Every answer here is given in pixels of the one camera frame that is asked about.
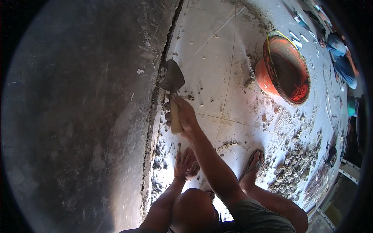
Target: tiled floor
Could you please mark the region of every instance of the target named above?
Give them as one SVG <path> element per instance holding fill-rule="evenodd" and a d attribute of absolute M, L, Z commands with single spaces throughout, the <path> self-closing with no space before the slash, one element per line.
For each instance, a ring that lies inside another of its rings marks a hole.
<path fill-rule="evenodd" d="M 318 45 L 312 42 L 304 28 L 295 24 L 282 1 L 250 2 L 262 9 L 263 17 L 272 21 L 274 28 L 285 35 L 289 35 L 291 30 L 309 38 L 309 43 L 303 41 L 300 51 L 307 60 L 311 75 L 311 92 L 304 105 L 293 107 L 281 98 L 269 97 L 256 84 L 244 87 L 244 83 L 253 75 L 253 64 L 262 56 L 266 32 L 261 28 L 259 19 L 250 13 L 252 11 L 243 6 L 235 6 L 229 1 L 185 1 L 183 14 L 176 23 L 168 59 L 173 58 L 179 64 L 185 77 L 185 85 L 179 94 L 195 98 L 189 103 L 196 112 L 199 124 L 237 177 L 246 166 L 248 156 L 257 148 L 264 149 L 270 168 L 268 176 L 258 180 L 257 184 L 266 189 L 267 183 L 274 178 L 273 171 L 277 164 L 284 160 L 285 152 L 281 147 L 293 135 L 294 130 L 302 129 L 299 140 L 306 145 L 313 142 L 319 129 L 322 129 L 317 164 L 323 160 L 326 144 L 334 131 L 339 131 L 341 135 L 344 130 L 344 135 L 346 134 L 347 95 L 333 78 L 329 53 L 318 47 L 317 57 L 315 46 Z M 295 0 L 288 2 L 299 12 L 302 11 Z M 330 97 L 332 90 L 335 96 L 340 95 L 342 110 L 339 99 L 336 102 L 330 99 L 330 107 L 327 107 L 327 90 Z M 334 129 L 328 118 L 330 111 L 336 115 L 333 126 L 339 123 Z M 172 181 L 178 143 L 181 143 L 181 150 L 188 145 L 186 140 L 172 135 L 162 124 L 158 146 L 160 156 L 168 167 L 154 171 L 153 179 L 157 182 L 168 184 Z M 341 153 L 340 144 L 339 141 L 338 154 Z M 309 177 L 315 171 L 316 169 L 311 170 Z M 208 184 L 201 172 L 197 178 L 188 182 L 184 190 L 190 187 L 206 189 Z M 300 183 L 298 190 L 304 190 L 307 182 Z M 222 203 L 219 200 L 215 202 L 218 211 L 225 214 Z M 297 204 L 303 207 L 302 194 Z"/>

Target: man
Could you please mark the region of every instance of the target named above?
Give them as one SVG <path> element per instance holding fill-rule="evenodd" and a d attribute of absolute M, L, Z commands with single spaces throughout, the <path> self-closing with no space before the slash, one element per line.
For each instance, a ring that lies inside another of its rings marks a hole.
<path fill-rule="evenodd" d="M 239 182 L 201 130 L 193 107 L 177 95 L 168 95 L 168 98 L 179 107 L 182 136 L 188 139 L 191 149 L 186 149 L 183 156 L 178 153 L 172 184 L 151 206 L 141 226 L 122 233 L 306 232 L 308 218 L 301 208 L 255 185 L 257 172 L 264 164 L 263 152 L 257 150 L 253 153 Z M 165 117 L 166 124 L 170 125 L 170 113 Z M 198 166 L 234 221 L 219 222 L 218 212 L 206 192 L 188 189 L 181 194 L 185 182 L 197 174 Z"/>
<path fill-rule="evenodd" d="M 356 76 L 359 75 L 358 70 L 352 61 L 351 53 L 346 48 L 342 39 L 331 33 L 327 37 L 327 42 L 319 40 L 321 47 L 327 48 L 333 54 L 335 62 L 333 62 L 334 70 L 341 76 L 351 89 L 356 89 Z"/>

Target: concrete wall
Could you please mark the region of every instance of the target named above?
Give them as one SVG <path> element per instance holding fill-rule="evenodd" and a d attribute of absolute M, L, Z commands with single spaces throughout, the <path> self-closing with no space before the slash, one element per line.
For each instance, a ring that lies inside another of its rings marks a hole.
<path fill-rule="evenodd" d="M 51 0 L 11 62 L 2 163 L 35 232 L 138 227 L 151 95 L 177 0 Z"/>

